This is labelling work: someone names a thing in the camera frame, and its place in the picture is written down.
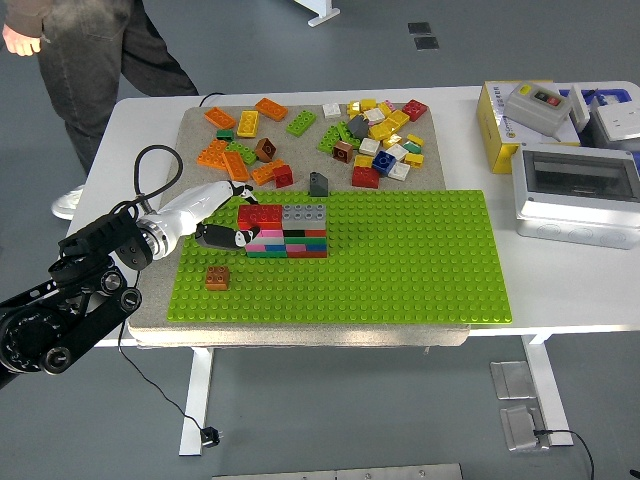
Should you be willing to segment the person's hand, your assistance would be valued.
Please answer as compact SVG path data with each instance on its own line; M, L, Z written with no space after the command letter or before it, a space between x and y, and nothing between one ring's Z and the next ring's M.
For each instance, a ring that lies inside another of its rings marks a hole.
M39 37L29 37L23 35L7 24L3 26L2 36L9 53L21 57L29 57L41 51L41 40Z

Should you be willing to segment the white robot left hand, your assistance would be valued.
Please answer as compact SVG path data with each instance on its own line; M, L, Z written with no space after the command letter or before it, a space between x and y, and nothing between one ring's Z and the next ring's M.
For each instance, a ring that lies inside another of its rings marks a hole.
M159 228L158 241L163 246L158 253L171 253L178 240L191 234L204 247L221 250L238 250L251 243L260 233L259 227L248 230L234 230L219 225L203 225L219 208L232 197L240 197L251 205L258 200L252 193L253 187L237 181L218 181L191 188L161 208L152 223Z

